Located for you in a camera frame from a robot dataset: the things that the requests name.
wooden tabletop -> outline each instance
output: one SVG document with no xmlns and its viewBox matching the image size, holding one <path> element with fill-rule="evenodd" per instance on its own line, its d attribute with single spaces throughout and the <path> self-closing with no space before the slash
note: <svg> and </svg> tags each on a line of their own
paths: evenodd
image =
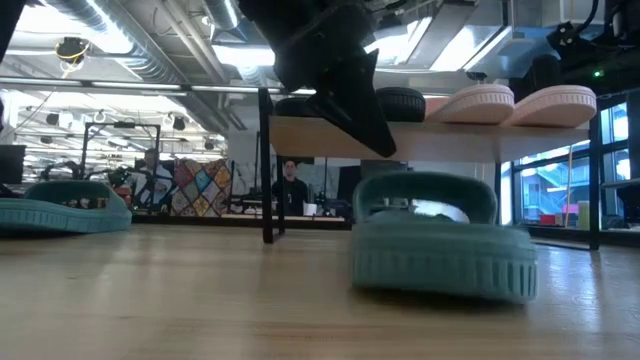
<svg viewBox="0 0 640 360">
<path fill-rule="evenodd" d="M 223 214 L 226 219 L 262 219 L 262 214 Z M 273 215 L 273 220 L 277 220 L 278 216 Z M 344 222 L 342 217 L 329 216 L 285 216 L 285 220 L 295 221 L 324 221 L 324 222 Z"/>
<path fill-rule="evenodd" d="M 349 281 L 349 232 L 135 225 L 0 241 L 3 360 L 635 360 L 640 253 L 540 247 L 525 306 Z"/>
<path fill-rule="evenodd" d="M 283 156 L 384 159 L 324 119 L 271 117 L 271 145 Z M 398 151 L 388 160 L 496 163 L 575 144 L 588 130 L 389 123 Z"/>
</svg>

pink slipper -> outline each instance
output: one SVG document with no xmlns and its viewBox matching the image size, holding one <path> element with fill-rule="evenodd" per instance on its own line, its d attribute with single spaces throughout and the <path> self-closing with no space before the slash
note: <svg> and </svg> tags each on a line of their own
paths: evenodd
<svg viewBox="0 0 640 360">
<path fill-rule="evenodd" d="M 596 94 L 584 86 L 552 86 L 527 96 L 503 126 L 575 128 L 596 114 Z"/>
<path fill-rule="evenodd" d="M 513 115 L 513 92 L 504 85 L 474 85 L 456 93 L 427 122 L 497 125 Z"/>
</svg>

red object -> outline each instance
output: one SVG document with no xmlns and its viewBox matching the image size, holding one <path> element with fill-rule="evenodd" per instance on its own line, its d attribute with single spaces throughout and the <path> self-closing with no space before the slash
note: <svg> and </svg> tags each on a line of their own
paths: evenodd
<svg viewBox="0 0 640 360">
<path fill-rule="evenodd" d="M 540 225 L 555 225 L 555 224 L 556 224 L 555 215 L 540 215 Z"/>
<path fill-rule="evenodd" d="M 131 206 L 131 188 L 129 186 L 122 186 L 113 190 L 120 195 L 127 206 Z"/>
</svg>

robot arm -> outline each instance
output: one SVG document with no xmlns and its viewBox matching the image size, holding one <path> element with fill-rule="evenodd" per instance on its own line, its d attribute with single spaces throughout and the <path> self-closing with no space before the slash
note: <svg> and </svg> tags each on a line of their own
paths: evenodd
<svg viewBox="0 0 640 360">
<path fill-rule="evenodd" d="M 376 153 L 396 145 L 373 88 L 378 52 L 362 42 L 374 24 L 363 1 L 239 0 L 274 50 L 274 71 L 284 87 L 313 88 L 307 105 Z"/>
</svg>

monitor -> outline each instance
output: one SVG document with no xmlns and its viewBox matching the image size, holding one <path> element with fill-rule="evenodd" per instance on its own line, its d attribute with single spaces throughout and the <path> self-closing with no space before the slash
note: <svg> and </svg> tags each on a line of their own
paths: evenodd
<svg viewBox="0 0 640 360">
<path fill-rule="evenodd" d="M 24 145 L 0 145 L 1 184 L 22 184 L 26 148 Z"/>
</svg>

